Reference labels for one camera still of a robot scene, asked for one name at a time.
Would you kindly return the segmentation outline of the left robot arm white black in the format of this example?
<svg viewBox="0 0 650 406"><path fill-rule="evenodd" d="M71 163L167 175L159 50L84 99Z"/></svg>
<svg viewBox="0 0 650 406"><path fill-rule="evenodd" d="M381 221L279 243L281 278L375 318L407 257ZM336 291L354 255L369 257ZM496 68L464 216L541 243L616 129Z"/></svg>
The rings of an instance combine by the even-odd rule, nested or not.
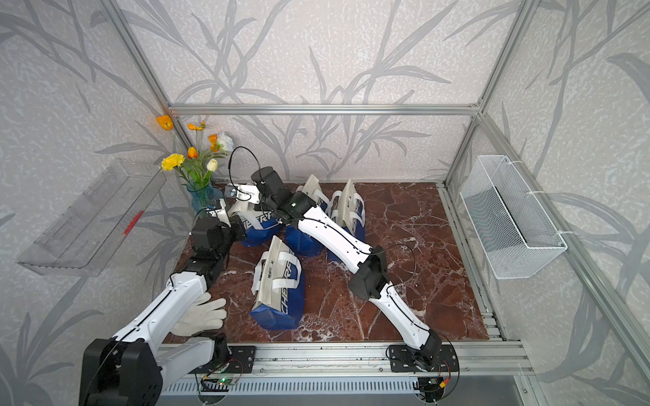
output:
<svg viewBox="0 0 650 406"><path fill-rule="evenodd" d="M194 254L181 272L134 321L84 351L81 405L154 405L162 391L228 351L215 337L192 333L165 353L158 349L191 306L214 284L232 245L245 239L240 220L224 215L199 219L191 230Z"/></svg>

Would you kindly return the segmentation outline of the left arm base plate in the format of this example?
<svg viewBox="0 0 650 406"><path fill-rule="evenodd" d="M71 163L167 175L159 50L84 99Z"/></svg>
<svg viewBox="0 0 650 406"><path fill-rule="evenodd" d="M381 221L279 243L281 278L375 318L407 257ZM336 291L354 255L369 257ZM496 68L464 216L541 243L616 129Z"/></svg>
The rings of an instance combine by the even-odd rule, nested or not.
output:
<svg viewBox="0 0 650 406"><path fill-rule="evenodd" d="M253 345L215 348L213 358L197 367L191 374L251 374L257 347Z"/></svg>

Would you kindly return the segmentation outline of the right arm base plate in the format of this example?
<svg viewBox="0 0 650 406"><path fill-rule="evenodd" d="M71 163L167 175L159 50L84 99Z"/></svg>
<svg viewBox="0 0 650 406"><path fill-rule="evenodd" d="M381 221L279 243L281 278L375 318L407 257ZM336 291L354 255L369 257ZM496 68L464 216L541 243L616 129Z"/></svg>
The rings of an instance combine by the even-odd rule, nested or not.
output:
<svg viewBox="0 0 650 406"><path fill-rule="evenodd" d="M433 372L439 375L453 375L460 371L459 356L450 343L444 343L438 352L438 361L430 370L416 363L414 355L406 345L389 345L385 351L392 372Z"/></svg>

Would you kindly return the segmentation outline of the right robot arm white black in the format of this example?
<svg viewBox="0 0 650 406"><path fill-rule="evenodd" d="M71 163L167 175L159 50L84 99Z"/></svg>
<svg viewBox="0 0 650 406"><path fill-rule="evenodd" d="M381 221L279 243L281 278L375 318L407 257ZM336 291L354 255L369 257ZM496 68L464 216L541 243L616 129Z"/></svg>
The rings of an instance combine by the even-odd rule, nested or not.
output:
<svg viewBox="0 0 650 406"><path fill-rule="evenodd" d="M345 232L311 197L290 191L272 167L258 169L251 179L257 186L261 208L333 252L353 273L350 291L384 313L401 335L413 363L421 370L436 369L443 340L413 313L389 281L386 250Z"/></svg>

